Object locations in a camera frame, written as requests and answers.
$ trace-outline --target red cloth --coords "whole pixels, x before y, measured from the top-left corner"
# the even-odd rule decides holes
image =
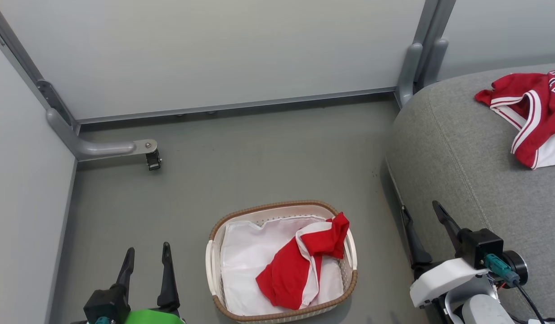
[[[348,229],[349,221],[339,213],[327,222],[298,230],[255,279],[263,295],[273,306],[292,310],[307,307],[319,291],[322,256],[343,258],[343,241]],[[312,269],[317,275],[316,287]]]
[[[475,100],[520,129],[511,152],[532,169],[555,164],[555,71],[516,73],[493,82]]]

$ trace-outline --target white partition panel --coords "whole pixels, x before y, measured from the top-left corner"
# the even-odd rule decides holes
[[[78,121],[396,86],[424,0],[0,0]]]
[[[457,0],[439,80],[555,62],[555,0]]]
[[[0,323],[49,322],[75,166],[0,50]]]

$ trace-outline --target gray fabric ottoman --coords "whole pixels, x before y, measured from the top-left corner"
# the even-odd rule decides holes
[[[529,170],[510,153],[515,127],[473,96],[514,72],[508,68],[438,82],[417,93],[395,120],[387,151],[398,195],[434,261],[454,258],[438,222],[438,200],[463,228],[487,227],[528,263],[525,286],[544,317],[555,317],[555,166]],[[517,289],[501,289],[505,309],[535,318]]]

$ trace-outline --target basket handle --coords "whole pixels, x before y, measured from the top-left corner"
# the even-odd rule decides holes
[[[216,277],[215,270],[212,266],[213,257],[213,240],[209,240],[207,247],[205,248],[205,272],[207,273],[207,284],[209,285],[209,292],[212,296],[217,296],[217,291],[215,287]]]
[[[349,266],[353,270],[357,270],[357,251],[355,249],[355,242],[353,241],[353,235],[351,230],[347,230],[347,236],[345,236],[345,252],[347,253],[347,260],[349,260]]]

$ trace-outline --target brown woven rim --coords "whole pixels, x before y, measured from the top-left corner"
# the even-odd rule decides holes
[[[231,213],[231,214],[223,217],[213,227],[213,230],[211,231],[211,234],[209,235],[209,240],[213,240],[215,238],[215,234],[217,234],[217,231],[219,230],[221,225],[223,223],[225,223],[226,221],[232,219],[232,218],[236,218],[238,216],[242,216],[242,215],[253,213],[253,212],[265,211],[267,209],[273,209],[273,208],[279,208],[279,207],[290,207],[290,206],[302,206],[302,205],[315,205],[315,206],[319,206],[319,207],[324,207],[325,209],[327,209],[331,213],[333,213],[333,215],[339,214],[337,212],[337,210],[335,208],[333,208],[331,205],[329,205],[327,203],[324,203],[322,201],[317,201],[317,200],[298,200],[298,201],[286,201],[286,202],[270,203],[269,205],[262,205],[262,206],[248,208],[248,209],[243,209],[242,211],[236,211],[234,213]],[[323,310],[323,309],[328,308],[328,307],[336,306],[337,304],[340,304],[344,300],[346,300],[351,295],[351,293],[353,293],[353,289],[355,288],[356,283],[357,283],[357,270],[353,270],[352,271],[352,277],[351,277],[351,283],[349,284],[349,287],[343,293],[343,295],[341,295],[341,297],[339,297],[337,299],[334,299],[334,300],[331,300],[327,303],[316,305],[316,306],[311,306],[311,307],[304,308],[304,309],[301,309],[301,310],[283,312],[283,313],[278,313],[278,314],[257,315],[257,316],[235,315],[234,313],[227,310],[227,308],[221,303],[221,300],[219,300],[219,297],[214,296],[213,297],[213,303],[215,303],[215,305],[223,313],[223,315],[227,316],[228,318],[231,318],[232,320],[236,320],[238,322],[255,322],[255,321],[259,321],[259,320],[278,320],[278,319],[286,318],[286,317],[300,316],[300,315],[308,314],[310,312],[320,311],[320,310]]]

